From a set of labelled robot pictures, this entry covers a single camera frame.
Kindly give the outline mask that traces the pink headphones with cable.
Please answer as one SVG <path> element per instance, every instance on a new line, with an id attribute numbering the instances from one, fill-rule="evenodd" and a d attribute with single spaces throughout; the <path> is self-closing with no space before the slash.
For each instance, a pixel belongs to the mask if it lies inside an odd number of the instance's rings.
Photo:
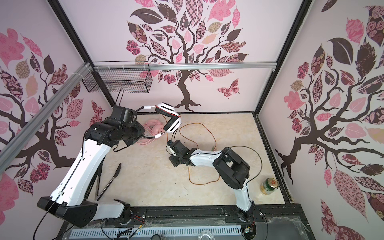
<path id="1" fill-rule="evenodd" d="M 158 135 L 158 134 L 163 134 L 165 131 L 164 131 L 164 123 L 161 122 L 160 120 L 156 120 L 156 119 L 150 119 L 150 120 L 147 120 L 143 127 L 145 129 L 145 132 L 147 134 L 149 134 L 150 137 L 154 137 L 155 135 Z M 142 146 L 146 146 L 146 145 L 149 145 L 151 144 L 152 142 L 154 142 L 155 139 L 146 139 L 146 138 L 142 138 L 140 140 L 138 140 L 138 144 L 139 145 L 142 145 Z"/>

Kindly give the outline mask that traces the white black headphones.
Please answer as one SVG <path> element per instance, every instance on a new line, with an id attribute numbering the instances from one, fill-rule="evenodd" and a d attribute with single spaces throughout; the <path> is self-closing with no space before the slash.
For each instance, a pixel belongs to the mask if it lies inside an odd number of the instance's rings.
<path id="1" fill-rule="evenodd" d="M 173 134 L 181 126 L 181 115 L 176 112 L 176 109 L 166 103 L 159 103 L 157 105 L 145 105 L 136 109 L 136 113 L 143 110 L 155 110 L 155 112 L 163 116 L 167 121 L 163 126 L 161 133 L 151 134 L 150 136 L 144 135 L 144 139 L 158 139 L 164 134 Z"/>

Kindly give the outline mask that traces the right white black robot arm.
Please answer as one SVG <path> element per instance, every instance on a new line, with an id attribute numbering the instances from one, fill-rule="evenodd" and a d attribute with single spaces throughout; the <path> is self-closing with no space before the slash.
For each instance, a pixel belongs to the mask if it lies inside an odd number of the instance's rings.
<path id="1" fill-rule="evenodd" d="M 214 168 L 226 185 L 234 190 L 238 218 L 243 222 L 251 220 L 254 214 L 247 187 L 250 166 L 233 149 L 225 147 L 216 152 L 188 149 L 179 140 L 169 140 L 167 148 L 170 150 L 169 159 L 175 167 L 182 164 Z"/>

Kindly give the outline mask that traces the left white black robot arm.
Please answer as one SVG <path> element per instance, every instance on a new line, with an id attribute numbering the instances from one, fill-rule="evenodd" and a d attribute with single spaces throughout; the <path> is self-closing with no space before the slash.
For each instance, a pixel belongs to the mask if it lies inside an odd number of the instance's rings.
<path id="1" fill-rule="evenodd" d="M 37 206 L 79 228 L 103 219 L 129 223 L 130 204 L 120 200 L 94 203 L 86 199 L 86 193 L 107 153 L 120 141 L 133 145 L 144 131 L 136 111 L 114 106 L 110 117 L 92 124 L 85 132 L 81 150 L 69 172 L 50 196 L 39 199 Z"/>

